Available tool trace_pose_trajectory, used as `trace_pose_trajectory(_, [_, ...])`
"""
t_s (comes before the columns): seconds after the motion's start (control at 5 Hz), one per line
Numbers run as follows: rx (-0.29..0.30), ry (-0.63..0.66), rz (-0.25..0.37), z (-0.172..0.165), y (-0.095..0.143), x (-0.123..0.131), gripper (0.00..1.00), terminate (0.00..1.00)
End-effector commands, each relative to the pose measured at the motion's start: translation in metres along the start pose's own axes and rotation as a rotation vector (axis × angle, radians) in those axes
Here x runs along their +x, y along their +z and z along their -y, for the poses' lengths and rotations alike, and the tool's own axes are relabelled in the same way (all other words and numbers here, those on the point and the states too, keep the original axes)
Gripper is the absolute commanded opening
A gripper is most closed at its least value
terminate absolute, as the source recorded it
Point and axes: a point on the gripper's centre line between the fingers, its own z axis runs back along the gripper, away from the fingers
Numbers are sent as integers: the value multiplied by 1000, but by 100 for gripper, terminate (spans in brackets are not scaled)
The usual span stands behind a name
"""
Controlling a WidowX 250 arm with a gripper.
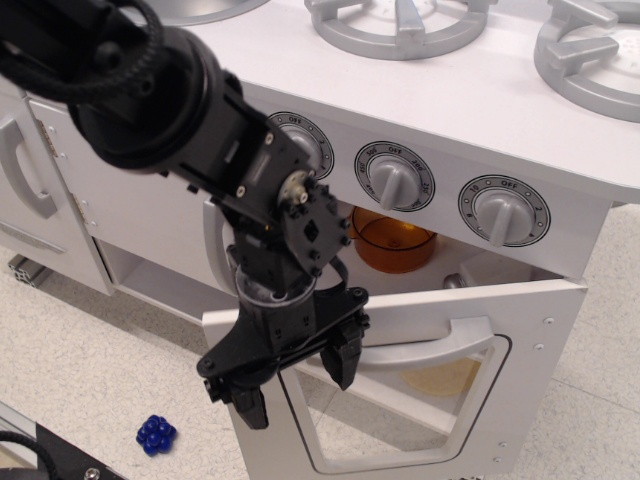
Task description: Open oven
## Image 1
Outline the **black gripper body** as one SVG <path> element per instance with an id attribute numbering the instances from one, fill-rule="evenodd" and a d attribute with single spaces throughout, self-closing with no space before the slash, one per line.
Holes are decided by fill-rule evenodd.
<path id="1" fill-rule="evenodd" d="M 369 328 L 361 287 L 336 286 L 304 294 L 289 305 L 240 303 L 229 333 L 216 340 L 199 360 L 212 402 L 231 403 L 231 389 L 261 387 L 279 371 L 321 354 L 328 337 L 340 327 Z"/>

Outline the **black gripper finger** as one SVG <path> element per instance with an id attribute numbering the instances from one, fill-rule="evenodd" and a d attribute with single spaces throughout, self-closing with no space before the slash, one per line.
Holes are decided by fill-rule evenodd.
<path id="1" fill-rule="evenodd" d="M 355 379 L 362 352 L 363 331 L 358 327 L 340 327 L 329 337 L 321 352 L 322 365 L 341 390 L 347 390 Z"/>
<path id="2" fill-rule="evenodd" d="M 240 418 L 252 430 L 269 426 L 264 395 L 259 387 L 231 389 L 231 399 Z"/>

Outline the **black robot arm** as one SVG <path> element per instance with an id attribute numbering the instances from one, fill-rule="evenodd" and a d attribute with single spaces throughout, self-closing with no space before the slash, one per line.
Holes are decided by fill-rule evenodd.
<path id="1" fill-rule="evenodd" d="M 144 1 L 5 1 L 1 73 L 66 105 L 106 163 L 174 173 L 221 209 L 239 315 L 197 366 L 213 401 L 260 430 L 261 388 L 279 371 L 319 355 L 339 387 L 352 384 L 367 292 L 316 286 L 325 267 L 347 277 L 349 222 L 305 151 L 245 102 L 202 41 Z"/>

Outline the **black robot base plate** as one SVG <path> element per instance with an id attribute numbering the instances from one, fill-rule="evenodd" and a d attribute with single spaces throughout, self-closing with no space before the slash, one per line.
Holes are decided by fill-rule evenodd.
<path id="1" fill-rule="evenodd" d="M 123 480 L 124 477 L 92 457 L 84 450 L 63 439 L 46 427 L 36 424 L 36 441 L 44 447 L 53 459 L 57 473 L 61 479 L 83 480 L 89 470 L 96 470 L 97 474 L 89 476 L 89 479 L 99 480 Z"/>

